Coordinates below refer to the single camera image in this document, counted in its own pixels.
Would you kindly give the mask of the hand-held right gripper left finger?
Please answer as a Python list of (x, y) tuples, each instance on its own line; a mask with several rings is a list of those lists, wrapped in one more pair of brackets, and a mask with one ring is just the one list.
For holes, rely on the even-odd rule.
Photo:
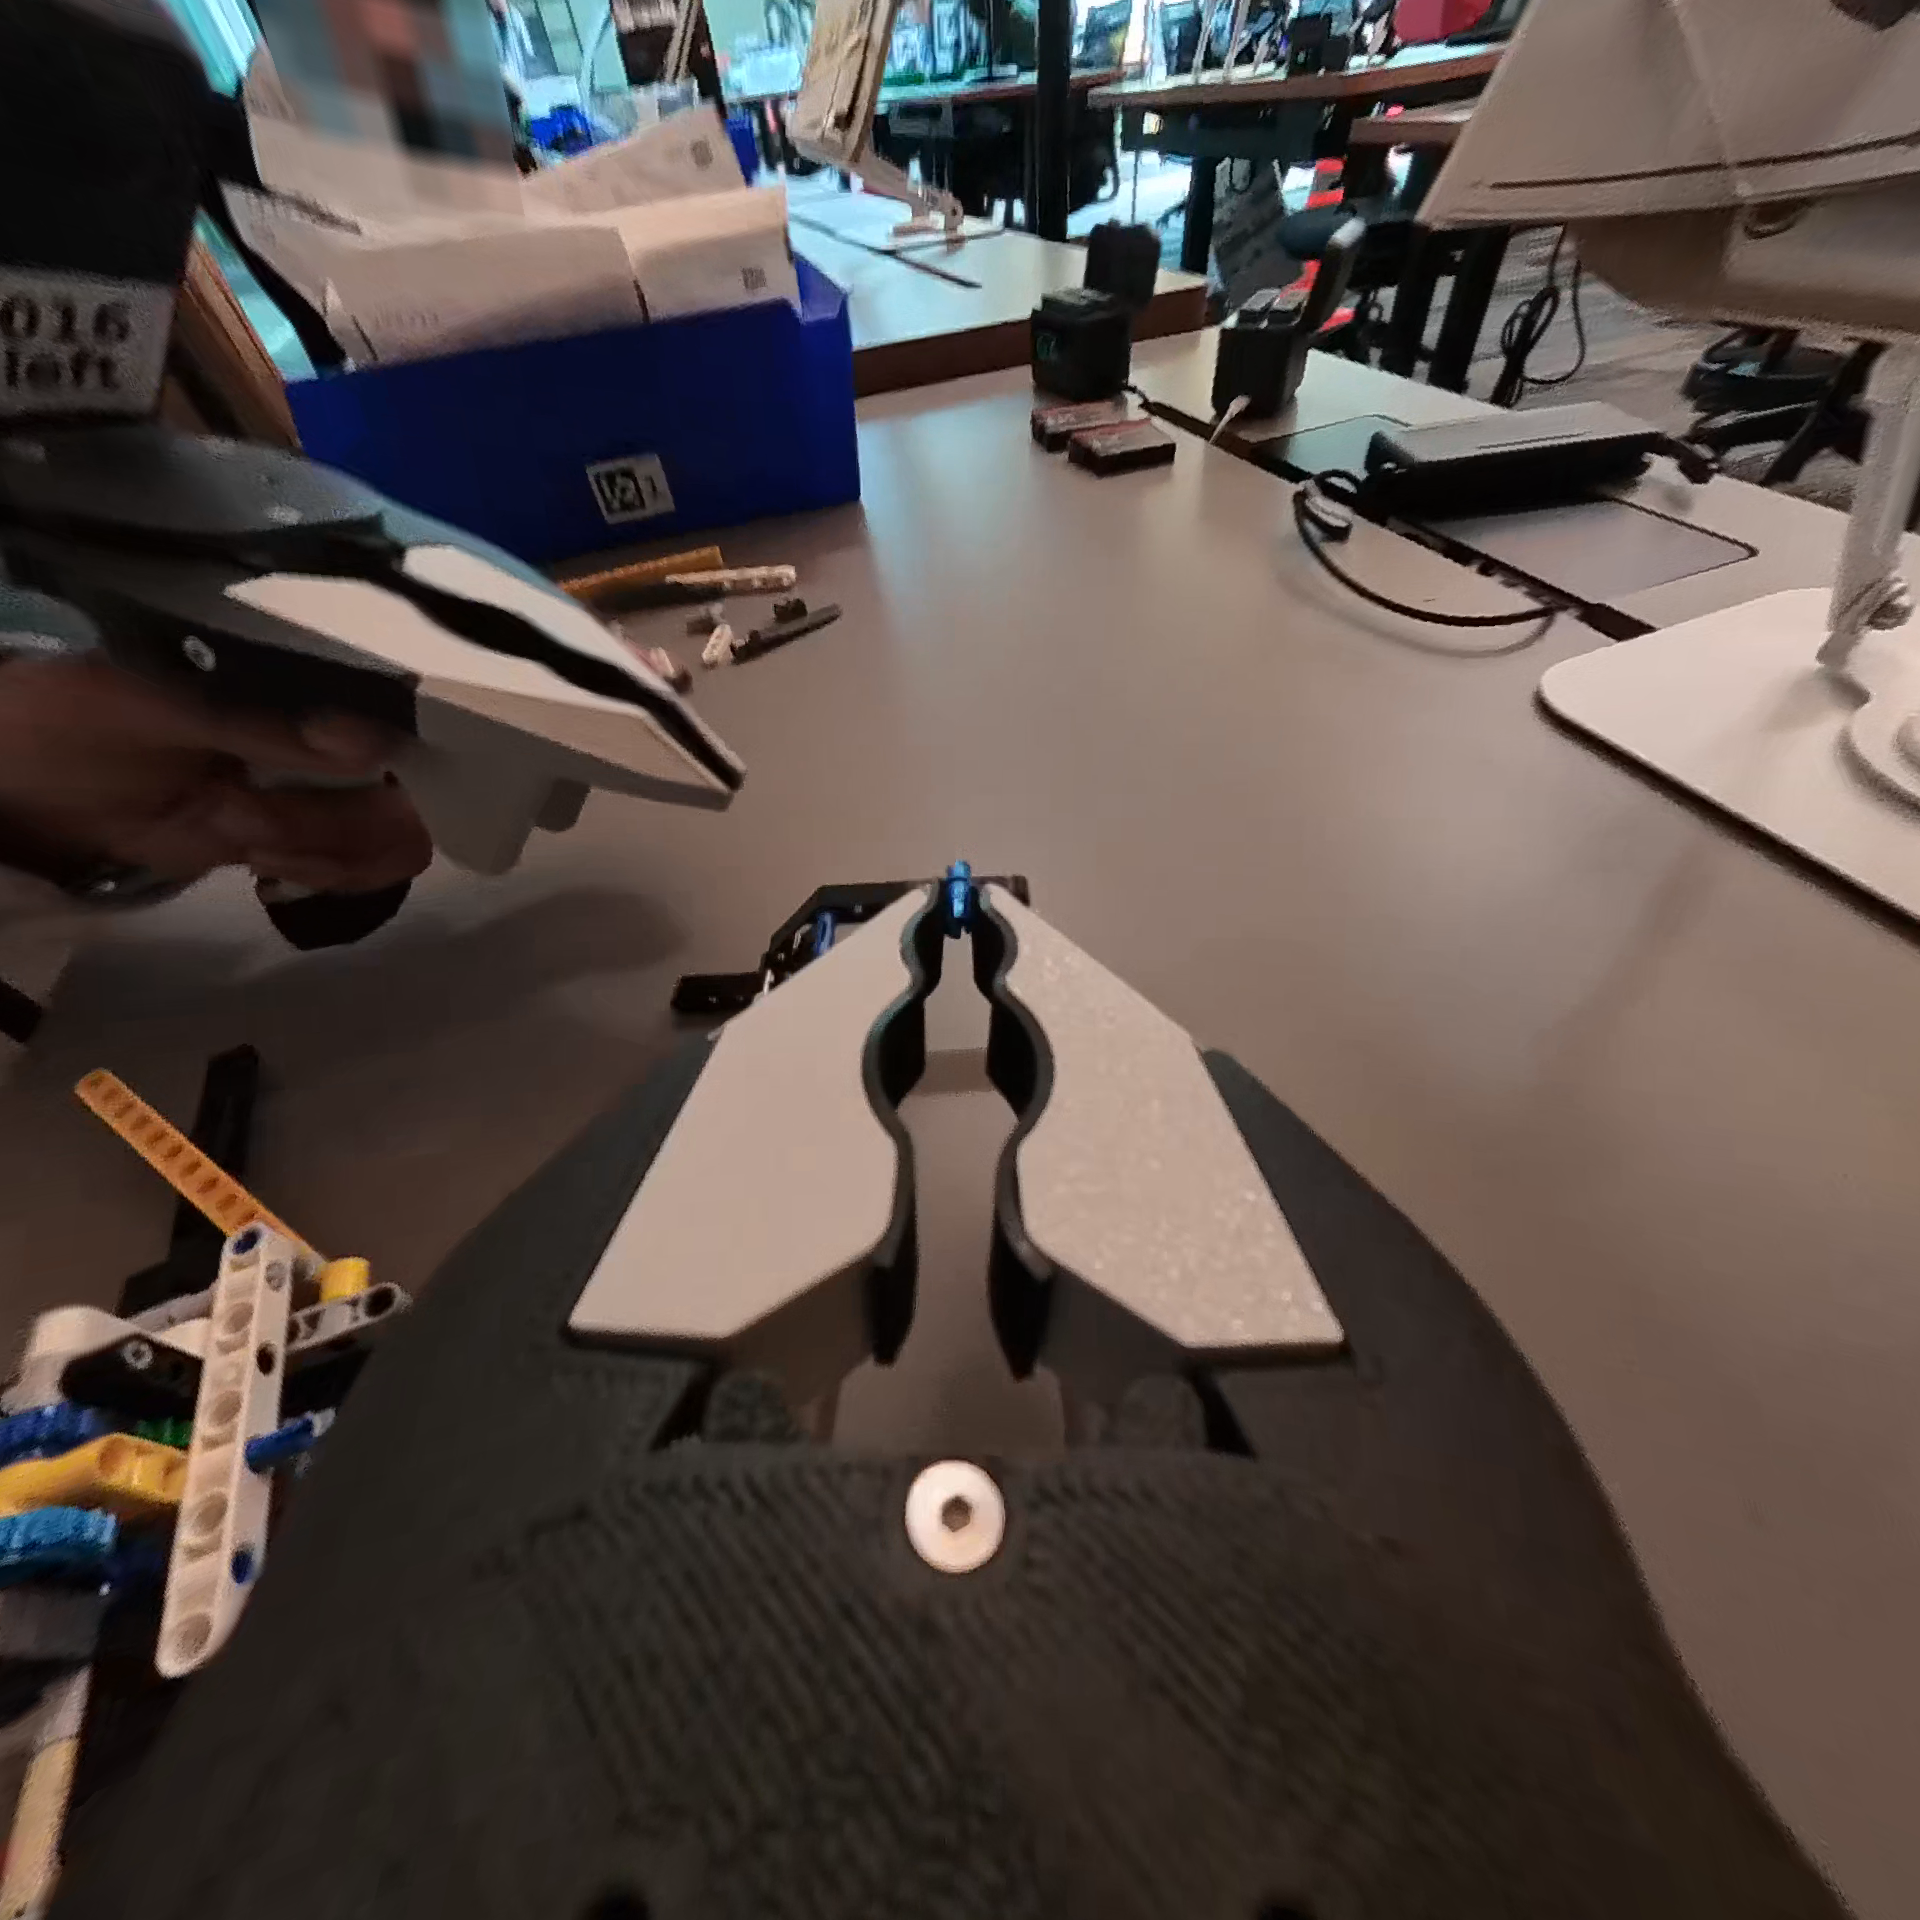
[(922, 1296), (916, 1147), (944, 890), (907, 884), (704, 1060), (567, 1313), (586, 1356), (754, 1376), (833, 1443), (845, 1383), (892, 1368)]

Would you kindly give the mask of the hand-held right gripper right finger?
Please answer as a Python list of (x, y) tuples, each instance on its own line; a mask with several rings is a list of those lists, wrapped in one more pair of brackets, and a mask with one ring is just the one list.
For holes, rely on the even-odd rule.
[(1115, 1409), (1146, 1376), (1324, 1363), (1344, 1328), (1194, 1035), (1010, 890), (976, 892), (987, 1070), (1016, 1124), (989, 1304), (1018, 1379)]

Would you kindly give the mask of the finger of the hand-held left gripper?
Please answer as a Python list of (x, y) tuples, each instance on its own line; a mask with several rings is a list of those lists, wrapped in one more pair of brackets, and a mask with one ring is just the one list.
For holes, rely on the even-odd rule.
[(400, 595), (455, 639), (580, 694), (625, 705), (674, 697), (672, 679), (562, 588), (465, 547), (407, 547)]
[(415, 742), (395, 775), (439, 854), (468, 873), (507, 873), (537, 833), (562, 833), (593, 791), (727, 810), (746, 767), (682, 695), (619, 640), (560, 666), (460, 639), (386, 585), (265, 575), (226, 596), (272, 633), (338, 642), (415, 695)]

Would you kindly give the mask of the black lego assembly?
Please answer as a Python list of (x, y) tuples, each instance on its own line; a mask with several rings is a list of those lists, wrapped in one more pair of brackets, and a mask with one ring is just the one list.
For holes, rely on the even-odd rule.
[[(805, 971), (834, 944), (841, 944), (855, 929), (876, 921), (883, 910), (903, 897), (930, 890), (937, 897), (937, 920), (944, 929), (944, 873), (946, 871), (927, 881), (831, 883), (813, 890), (801, 907), (776, 927), (753, 967), (744, 971), (683, 975), (671, 994), (671, 1016), (677, 1020), (711, 1022), (725, 1022), (741, 1016), (762, 994), (778, 991), (793, 975)], [(1026, 875), (980, 873), (976, 868), (975, 873), (976, 902), (987, 888), (1000, 888), (1002, 892), (1012, 894), (1023, 905), (1034, 905)]]

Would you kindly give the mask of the long yellow lego beam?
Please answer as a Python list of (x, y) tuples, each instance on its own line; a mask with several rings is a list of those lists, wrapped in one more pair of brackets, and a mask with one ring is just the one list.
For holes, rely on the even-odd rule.
[(671, 579), (682, 579), (701, 571), (719, 571), (725, 568), (725, 556), (719, 544), (701, 544), (685, 551), (672, 551), (648, 561), (629, 561), (612, 568), (591, 571), (573, 571), (556, 576), (556, 585), (571, 600), (596, 604), (633, 602), (642, 592), (659, 588)]

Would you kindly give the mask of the multicoloured lego model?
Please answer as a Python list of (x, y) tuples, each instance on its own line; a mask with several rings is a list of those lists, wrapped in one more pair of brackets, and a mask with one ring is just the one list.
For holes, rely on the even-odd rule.
[(157, 1676), (203, 1670), (265, 1570), (280, 1482), (415, 1307), (241, 1182), (256, 1081), (251, 1048), (217, 1057), (189, 1132), (109, 1070), (76, 1083), (82, 1111), (173, 1193), (176, 1220), (119, 1307), (43, 1313), (4, 1383), (10, 1663), (85, 1665), (108, 1603), (147, 1594)]

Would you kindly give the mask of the person's left hand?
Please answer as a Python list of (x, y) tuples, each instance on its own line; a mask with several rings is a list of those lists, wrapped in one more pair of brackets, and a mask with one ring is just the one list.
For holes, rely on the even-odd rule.
[(248, 871), (321, 894), (420, 875), (434, 844), (349, 716), (290, 721), (157, 689), (101, 657), (2, 670), (4, 918), (172, 897)]

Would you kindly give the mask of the stack of white papers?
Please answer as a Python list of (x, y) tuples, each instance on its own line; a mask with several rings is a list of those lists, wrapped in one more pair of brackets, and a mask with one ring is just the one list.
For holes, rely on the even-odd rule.
[(239, 240), (348, 366), (400, 366), (762, 305), (802, 306), (784, 192), (751, 186), (713, 108), (516, 176), (249, 127)]

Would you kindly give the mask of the background monitor on stand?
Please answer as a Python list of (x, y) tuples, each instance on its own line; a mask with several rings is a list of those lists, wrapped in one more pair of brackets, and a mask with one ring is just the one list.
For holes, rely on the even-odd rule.
[(867, 192), (907, 209), (893, 239), (965, 239), (967, 215), (939, 186), (916, 183), (873, 147), (881, 84), (893, 44), (898, 2), (819, 2), (787, 113), (787, 138), (805, 161), (858, 180)]

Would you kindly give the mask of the white lamp stand base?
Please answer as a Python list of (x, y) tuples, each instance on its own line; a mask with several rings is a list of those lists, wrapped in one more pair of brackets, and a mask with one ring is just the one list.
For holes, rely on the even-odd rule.
[(1539, 694), (1593, 748), (1919, 924), (1915, 339), (1884, 366), (1834, 588), (1620, 640)]

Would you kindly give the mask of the black battery charger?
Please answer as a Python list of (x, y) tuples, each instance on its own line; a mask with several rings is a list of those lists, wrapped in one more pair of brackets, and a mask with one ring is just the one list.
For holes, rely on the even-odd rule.
[(1267, 286), (1248, 296), (1216, 337), (1215, 420), (1281, 417), (1298, 394), (1319, 328), (1313, 290)]

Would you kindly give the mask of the black power adapter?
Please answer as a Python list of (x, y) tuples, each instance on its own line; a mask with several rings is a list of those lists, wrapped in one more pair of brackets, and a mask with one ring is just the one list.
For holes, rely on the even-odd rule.
[(1369, 441), (1355, 503), (1405, 521), (1556, 508), (1640, 478), (1667, 451), (1663, 428), (1604, 402), (1393, 424)]

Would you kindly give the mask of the wooden background desk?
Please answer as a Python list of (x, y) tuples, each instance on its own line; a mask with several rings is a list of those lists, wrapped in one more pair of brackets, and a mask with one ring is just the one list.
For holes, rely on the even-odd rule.
[(1353, 123), (1381, 106), (1447, 106), (1471, 100), (1497, 68), (1504, 42), (1412, 46), (1344, 68), (1289, 75), (1203, 74), (1188, 81), (1127, 81), (1093, 87), (1089, 103), (1127, 121), (1151, 118), (1143, 144), (1192, 166), (1180, 270), (1209, 273), (1216, 168), (1223, 161), (1295, 168), (1338, 158)]

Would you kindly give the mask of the black office chair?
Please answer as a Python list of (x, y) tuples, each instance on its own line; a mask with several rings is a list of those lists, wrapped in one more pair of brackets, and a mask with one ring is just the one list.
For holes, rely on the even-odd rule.
[(1701, 352), (1683, 383), (1692, 409), (1684, 441), (1715, 458), (1777, 446), (1764, 490), (1797, 480), (1834, 454), (1861, 465), (1868, 383), (1884, 343), (1823, 347), (1792, 329), (1736, 328)]

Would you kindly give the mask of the white monitor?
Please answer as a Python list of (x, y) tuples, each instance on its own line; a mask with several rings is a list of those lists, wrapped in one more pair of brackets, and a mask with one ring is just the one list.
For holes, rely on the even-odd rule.
[(1919, 334), (1919, 6), (1530, 6), (1424, 204), (1684, 321)]

